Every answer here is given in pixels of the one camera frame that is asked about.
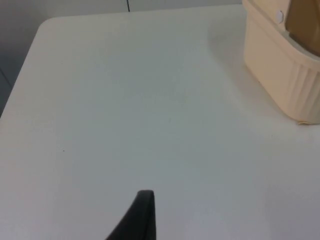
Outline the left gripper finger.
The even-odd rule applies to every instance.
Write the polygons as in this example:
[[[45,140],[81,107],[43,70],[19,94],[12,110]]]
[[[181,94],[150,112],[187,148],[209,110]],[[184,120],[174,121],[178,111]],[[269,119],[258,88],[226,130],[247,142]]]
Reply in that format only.
[[[155,240],[156,238],[155,194],[153,190],[140,190],[107,239]]]

